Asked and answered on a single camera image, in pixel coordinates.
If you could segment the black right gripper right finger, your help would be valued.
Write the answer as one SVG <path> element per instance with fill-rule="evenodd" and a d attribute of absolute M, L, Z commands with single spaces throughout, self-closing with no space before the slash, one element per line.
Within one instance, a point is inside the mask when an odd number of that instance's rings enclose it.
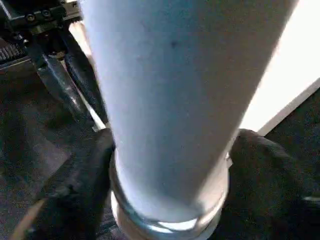
<path fill-rule="evenodd" d="M 320 183 L 280 144 L 240 129 L 229 152 L 230 196 L 255 239 L 318 240 Z"/>

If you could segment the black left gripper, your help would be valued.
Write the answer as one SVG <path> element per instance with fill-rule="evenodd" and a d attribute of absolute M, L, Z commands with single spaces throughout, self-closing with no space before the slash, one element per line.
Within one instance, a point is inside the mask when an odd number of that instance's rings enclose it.
<path fill-rule="evenodd" d="M 50 94 L 76 121 L 83 101 L 68 72 L 85 69 L 85 55 L 69 27 L 82 20 L 77 0 L 2 0 L 0 2 L 0 71 L 30 61 Z"/>

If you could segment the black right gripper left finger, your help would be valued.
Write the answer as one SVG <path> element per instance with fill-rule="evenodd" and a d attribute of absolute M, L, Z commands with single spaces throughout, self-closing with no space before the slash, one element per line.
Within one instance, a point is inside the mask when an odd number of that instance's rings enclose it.
<path fill-rule="evenodd" d="M 14 229 L 16 240 L 94 240 L 110 191 L 112 131 L 70 156 L 47 180 Z"/>

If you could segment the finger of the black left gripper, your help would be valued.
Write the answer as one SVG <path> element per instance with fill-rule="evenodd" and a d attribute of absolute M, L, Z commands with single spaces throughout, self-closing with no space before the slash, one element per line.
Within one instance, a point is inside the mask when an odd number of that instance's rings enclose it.
<path fill-rule="evenodd" d="M 98 82 L 88 58 L 83 54 L 67 53 L 64 57 L 67 71 L 75 85 L 102 121 L 107 121 L 107 113 L 101 98 Z"/>

